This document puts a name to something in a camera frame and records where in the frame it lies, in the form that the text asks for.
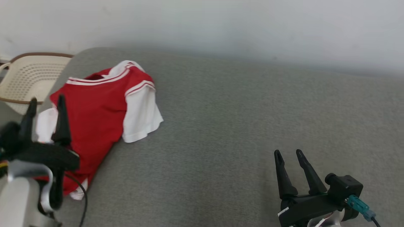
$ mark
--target red fabric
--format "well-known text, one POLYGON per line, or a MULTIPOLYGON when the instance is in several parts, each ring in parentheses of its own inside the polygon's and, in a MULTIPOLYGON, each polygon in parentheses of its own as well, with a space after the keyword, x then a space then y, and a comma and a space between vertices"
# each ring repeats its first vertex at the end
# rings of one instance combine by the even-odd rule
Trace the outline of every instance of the red fabric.
MULTIPOLYGON (((110 69, 105 69, 87 77, 86 80, 102 79, 102 75, 108 74, 109 71, 110 69)), ((137 67, 130 67, 128 74, 117 81, 91 86, 65 84, 50 96, 50 100, 57 105, 59 95, 65 95, 72 135, 71 146, 80 156, 80 169, 66 172, 67 174, 80 182, 88 178, 90 185, 98 166, 112 145, 122 136, 127 108, 125 92, 143 80, 153 82, 149 75, 137 67)), ((74 181, 64 178, 64 195, 75 191, 76 188, 77 184, 74 181)))

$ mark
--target white sleeve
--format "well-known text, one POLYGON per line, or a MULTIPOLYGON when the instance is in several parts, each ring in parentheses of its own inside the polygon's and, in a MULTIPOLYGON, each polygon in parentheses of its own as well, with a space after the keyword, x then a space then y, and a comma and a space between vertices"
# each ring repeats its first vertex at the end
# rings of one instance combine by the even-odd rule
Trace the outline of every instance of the white sleeve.
POLYGON ((126 96, 127 110, 124 118, 123 139, 127 143, 143 139, 156 130, 163 121, 156 105, 155 90, 144 86, 126 96))
POLYGON ((53 143, 51 137, 56 129, 57 109, 50 108, 38 114, 35 132, 38 135, 38 141, 42 143, 53 143))

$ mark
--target black cable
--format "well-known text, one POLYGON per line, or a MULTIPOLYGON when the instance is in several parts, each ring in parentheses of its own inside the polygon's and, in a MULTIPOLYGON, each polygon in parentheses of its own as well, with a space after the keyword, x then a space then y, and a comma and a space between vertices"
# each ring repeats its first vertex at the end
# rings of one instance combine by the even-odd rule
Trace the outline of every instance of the black cable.
POLYGON ((377 220, 376 220, 375 217, 371 217, 370 219, 375 223, 375 225, 376 225, 377 227, 381 227, 381 226, 379 225, 379 223, 377 222, 377 220))
POLYGON ((72 176, 70 176, 70 175, 67 175, 67 174, 66 174, 66 176, 67 176, 68 178, 72 179, 74 182, 76 182, 76 183, 78 184, 78 186, 80 186, 81 190, 83 190, 83 193, 84 193, 84 199, 85 199, 85 202, 84 202, 84 211, 83 211, 83 215, 81 216, 81 221, 80 221, 80 225, 79 225, 79 227, 82 227, 82 226, 83 226, 83 222, 84 222, 84 218, 86 217, 86 212, 87 212, 87 203, 88 203, 87 192, 86 192, 86 190, 84 189, 84 187, 81 185, 81 183, 80 183, 76 178, 74 178, 74 177, 72 177, 72 176))

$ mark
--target wall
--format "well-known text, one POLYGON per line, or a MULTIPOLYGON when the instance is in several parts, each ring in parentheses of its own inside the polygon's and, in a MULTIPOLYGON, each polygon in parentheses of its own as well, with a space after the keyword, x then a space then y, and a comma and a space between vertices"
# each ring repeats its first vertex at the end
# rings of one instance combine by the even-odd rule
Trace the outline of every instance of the wall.
POLYGON ((404 77, 402 0, 0 0, 0 59, 142 46, 404 77))

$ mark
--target t-shirt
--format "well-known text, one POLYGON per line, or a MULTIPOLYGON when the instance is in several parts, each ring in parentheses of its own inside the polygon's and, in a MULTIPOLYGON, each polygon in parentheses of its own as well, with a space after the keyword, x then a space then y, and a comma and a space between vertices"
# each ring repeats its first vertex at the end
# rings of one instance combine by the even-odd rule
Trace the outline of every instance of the t-shirt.
MULTIPOLYGON (((80 156, 80 169, 67 172, 87 188, 112 145, 122 136, 135 142, 156 130, 163 121, 155 101, 153 79, 133 61, 123 61, 111 69, 85 79, 69 78, 50 96, 53 108, 38 115, 38 141, 51 143, 60 94, 64 94, 72 137, 71 147, 80 156)), ((65 195, 81 199, 82 190, 71 179, 63 182, 65 195)))

